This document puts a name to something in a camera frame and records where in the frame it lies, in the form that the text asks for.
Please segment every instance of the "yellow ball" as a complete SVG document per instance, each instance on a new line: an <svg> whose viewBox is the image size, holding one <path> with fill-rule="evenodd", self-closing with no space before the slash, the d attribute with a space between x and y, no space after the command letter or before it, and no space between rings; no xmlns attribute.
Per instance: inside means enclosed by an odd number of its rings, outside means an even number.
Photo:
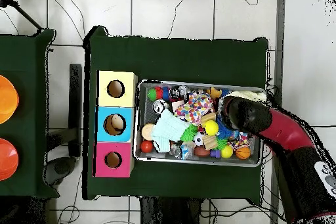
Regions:
<svg viewBox="0 0 336 224"><path fill-rule="evenodd" d="M231 157L231 155L233 155L234 153L234 149L229 146L226 145L221 151L220 151L220 155L222 156L222 158L229 158Z"/></svg>
<svg viewBox="0 0 336 224"><path fill-rule="evenodd" d="M219 130L218 123L213 120L206 121L203 128L208 135L216 135Z"/></svg>

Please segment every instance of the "pink cube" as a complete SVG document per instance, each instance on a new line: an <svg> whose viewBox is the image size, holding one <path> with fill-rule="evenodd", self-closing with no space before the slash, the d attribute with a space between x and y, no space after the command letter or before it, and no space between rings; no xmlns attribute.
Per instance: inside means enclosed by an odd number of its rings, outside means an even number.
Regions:
<svg viewBox="0 0 336 224"><path fill-rule="evenodd" d="M106 156L115 153L119 157L119 165L111 168ZM96 174L94 177L128 178L134 166L131 143L98 142L96 146Z"/></svg>

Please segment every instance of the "light blue cloth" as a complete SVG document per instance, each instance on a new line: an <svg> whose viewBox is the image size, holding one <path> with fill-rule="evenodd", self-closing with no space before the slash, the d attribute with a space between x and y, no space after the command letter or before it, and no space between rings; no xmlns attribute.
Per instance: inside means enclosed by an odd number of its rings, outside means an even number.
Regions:
<svg viewBox="0 0 336 224"><path fill-rule="evenodd" d="M152 130L156 150L158 152L169 152L169 140L179 141L189 125L190 123L178 119L168 109L165 109Z"/></svg>

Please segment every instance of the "yellow cube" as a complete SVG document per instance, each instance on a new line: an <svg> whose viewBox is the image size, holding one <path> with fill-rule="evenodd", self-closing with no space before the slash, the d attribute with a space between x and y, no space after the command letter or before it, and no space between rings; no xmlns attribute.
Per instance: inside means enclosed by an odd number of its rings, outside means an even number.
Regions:
<svg viewBox="0 0 336 224"><path fill-rule="evenodd" d="M96 81L99 106L134 107L135 87L138 81L134 73L100 70Z"/></svg>

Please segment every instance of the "shape sorter box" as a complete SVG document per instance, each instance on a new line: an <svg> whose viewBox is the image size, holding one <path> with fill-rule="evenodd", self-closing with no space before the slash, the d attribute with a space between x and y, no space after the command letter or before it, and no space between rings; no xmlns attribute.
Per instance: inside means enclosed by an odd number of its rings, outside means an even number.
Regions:
<svg viewBox="0 0 336 224"><path fill-rule="evenodd" d="M135 88L138 78L132 72L97 71L98 105L111 107L134 107ZM109 93L110 85L118 82L122 89L121 94Z"/></svg>
<svg viewBox="0 0 336 224"><path fill-rule="evenodd" d="M106 163L106 156L117 153L121 158L119 167L111 168ZM98 142L96 145L96 173L95 177L129 177L134 167L131 143Z"/></svg>
<svg viewBox="0 0 336 224"><path fill-rule="evenodd" d="M124 128L119 135L105 131L104 123L108 116L118 115L123 119ZM131 143L133 140L134 108L98 107L97 142Z"/></svg>

